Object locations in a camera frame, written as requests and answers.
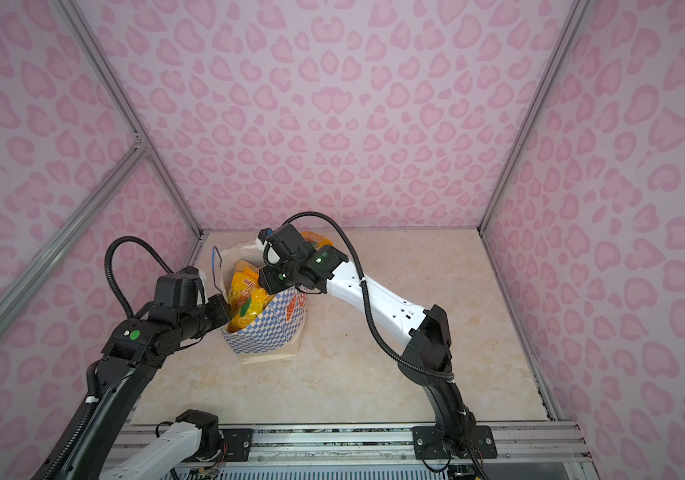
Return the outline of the yellow orange snack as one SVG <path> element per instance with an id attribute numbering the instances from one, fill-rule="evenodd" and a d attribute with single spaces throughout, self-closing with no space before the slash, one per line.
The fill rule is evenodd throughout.
<path id="1" fill-rule="evenodd" d="M 246 261 L 238 260 L 232 274 L 232 283 L 228 290 L 230 303 L 230 323 L 226 333 L 241 334 L 257 332 L 268 319 L 268 312 L 276 296 L 268 293 L 258 284 L 260 268 Z"/>

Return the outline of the white blue checkered paper bag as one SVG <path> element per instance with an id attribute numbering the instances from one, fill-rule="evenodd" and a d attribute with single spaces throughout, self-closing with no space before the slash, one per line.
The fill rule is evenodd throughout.
<path id="1" fill-rule="evenodd" d="M 208 238 L 198 258 L 198 268 L 206 272 L 208 292 L 224 294 L 228 299 L 232 274 L 238 260 L 246 260 L 258 268 L 264 266 L 262 250 L 256 246 L 256 240 L 228 245 L 216 239 L 214 234 Z M 296 289 L 289 289 L 275 296 L 268 319 L 257 332 L 228 334 L 226 327 L 222 330 L 226 345 L 244 365 L 286 360 L 298 354 L 306 323 L 308 296 Z"/>

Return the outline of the yellow snack bag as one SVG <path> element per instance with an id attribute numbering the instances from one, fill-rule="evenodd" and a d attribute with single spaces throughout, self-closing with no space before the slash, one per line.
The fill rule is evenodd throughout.
<path id="1" fill-rule="evenodd" d="M 304 231 L 300 235 L 302 235 L 302 238 L 304 238 L 304 240 L 310 242 L 310 244 L 312 244 L 312 247 L 314 247 L 314 249 L 316 250 L 320 250 L 320 248 L 324 246 L 334 245 L 334 243 L 332 243 L 332 240 L 312 231 Z"/>

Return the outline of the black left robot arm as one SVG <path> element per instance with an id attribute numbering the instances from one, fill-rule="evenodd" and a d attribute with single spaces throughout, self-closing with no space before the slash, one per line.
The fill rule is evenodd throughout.
<path id="1" fill-rule="evenodd" d="M 228 305 L 204 298 L 198 269 L 158 278 L 146 319 L 130 314 L 86 370 L 86 396 L 34 479 L 96 479 L 130 410 L 168 357 L 226 323 Z"/>

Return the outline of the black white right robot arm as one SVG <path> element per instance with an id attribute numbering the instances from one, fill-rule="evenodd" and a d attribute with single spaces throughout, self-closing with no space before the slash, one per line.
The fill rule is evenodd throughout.
<path id="1" fill-rule="evenodd" d="M 418 458 L 497 458 L 491 428 L 478 424 L 458 388 L 447 312 L 438 305 L 414 304 L 372 280 L 352 241 L 341 238 L 345 250 L 314 246 L 290 223 L 262 230 L 256 240 L 264 257 L 260 287 L 270 294 L 304 288 L 364 313 L 376 344 L 410 382 L 424 389 L 434 412 L 434 426 L 419 428 L 415 438 Z"/>

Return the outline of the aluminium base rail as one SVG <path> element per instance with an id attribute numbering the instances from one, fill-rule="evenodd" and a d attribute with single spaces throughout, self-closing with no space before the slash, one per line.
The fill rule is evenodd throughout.
<path id="1" fill-rule="evenodd" d="M 475 454 L 450 457 L 428 423 L 226 424 L 226 451 L 150 479 L 596 479 L 584 435 L 566 421 L 482 422 Z"/>

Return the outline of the aluminium frame strut left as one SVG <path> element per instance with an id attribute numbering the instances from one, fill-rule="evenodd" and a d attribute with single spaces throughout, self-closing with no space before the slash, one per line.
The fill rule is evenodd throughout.
<path id="1" fill-rule="evenodd" d="M 96 190 L 64 222 L 64 226 L 34 256 L 22 270 L 22 274 L 0 295 L 0 338 L 8 331 L 12 322 L 20 315 L 20 310 L 42 289 L 54 270 L 92 227 L 104 208 L 120 192 L 134 170 L 146 160 L 146 143 L 138 142 L 120 160 L 118 166 L 110 170 Z"/>

